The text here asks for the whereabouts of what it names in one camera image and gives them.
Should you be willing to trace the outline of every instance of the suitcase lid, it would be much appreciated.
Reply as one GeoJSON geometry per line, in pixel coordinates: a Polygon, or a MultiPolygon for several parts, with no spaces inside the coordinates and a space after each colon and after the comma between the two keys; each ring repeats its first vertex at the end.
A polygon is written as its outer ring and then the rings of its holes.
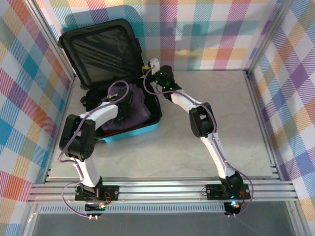
{"type": "Polygon", "coordinates": [[[141,47],[131,24],[116,19],[67,31],[59,38],[81,82],[89,89],[142,76],[141,47]]]}

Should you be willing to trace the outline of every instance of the plaid wall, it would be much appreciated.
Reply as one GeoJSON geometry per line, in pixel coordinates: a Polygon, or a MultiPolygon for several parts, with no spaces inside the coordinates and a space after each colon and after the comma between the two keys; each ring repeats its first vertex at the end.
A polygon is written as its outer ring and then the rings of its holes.
{"type": "Polygon", "coordinates": [[[296,0],[255,70],[285,180],[315,235],[315,0],[296,0]]]}
{"type": "Polygon", "coordinates": [[[70,79],[22,0],[0,0],[0,236],[14,236],[52,151],[70,79]]]}
{"type": "Polygon", "coordinates": [[[174,70],[245,68],[280,2],[37,0],[57,38],[61,30],[123,17],[140,40],[144,60],[157,57],[174,70]],[[268,19],[270,6],[275,10],[268,19]]]}

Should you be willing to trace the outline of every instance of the folded clothes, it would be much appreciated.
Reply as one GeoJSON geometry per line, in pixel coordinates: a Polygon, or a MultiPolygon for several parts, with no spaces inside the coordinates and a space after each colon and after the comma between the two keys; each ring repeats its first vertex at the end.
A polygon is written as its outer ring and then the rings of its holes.
{"type": "MultiPolygon", "coordinates": [[[[118,93],[120,87],[114,86],[110,91],[110,96],[113,96],[118,93]]],[[[130,107],[131,113],[130,116],[124,118],[122,120],[109,120],[105,124],[102,125],[102,129],[106,131],[106,133],[111,133],[113,131],[123,131],[127,129],[131,129],[137,127],[144,122],[150,119],[150,111],[144,104],[144,93],[141,88],[138,88],[137,85],[129,84],[129,91],[132,92],[130,107]]]]}

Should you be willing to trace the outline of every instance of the table surface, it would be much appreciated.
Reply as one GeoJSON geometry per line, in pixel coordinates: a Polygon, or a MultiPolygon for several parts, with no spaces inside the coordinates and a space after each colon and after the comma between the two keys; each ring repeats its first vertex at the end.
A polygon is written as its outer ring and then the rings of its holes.
{"type": "MultiPolygon", "coordinates": [[[[187,94],[211,104],[219,137],[232,165],[249,176],[270,176],[268,153],[243,72],[174,72],[174,78],[187,94]]],[[[80,82],[75,81],[67,116],[85,112],[80,103],[85,93],[80,82]]],[[[159,100],[163,117],[158,129],[96,144],[93,158],[98,173],[103,177],[218,176],[211,155],[190,129],[188,114],[162,95],[159,100]]],[[[60,152],[56,147],[50,177],[77,177],[71,164],[58,162],[60,152]]]]}

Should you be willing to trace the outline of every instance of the open suitcase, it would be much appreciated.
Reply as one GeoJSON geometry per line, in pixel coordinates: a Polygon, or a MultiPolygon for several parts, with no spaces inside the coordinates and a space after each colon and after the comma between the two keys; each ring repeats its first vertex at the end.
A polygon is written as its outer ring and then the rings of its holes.
{"type": "MultiPolygon", "coordinates": [[[[95,133],[96,140],[108,143],[149,132],[159,126],[162,112],[158,97],[143,89],[142,50],[127,20],[116,19],[67,31],[59,38],[59,45],[76,71],[81,87],[89,89],[81,99],[87,112],[98,106],[115,81],[136,84],[144,92],[144,103],[151,113],[150,119],[141,126],[110,134],[100,127],[95,133]]],[[[154,92],[149,83],[146,87],[154,92]]]]}

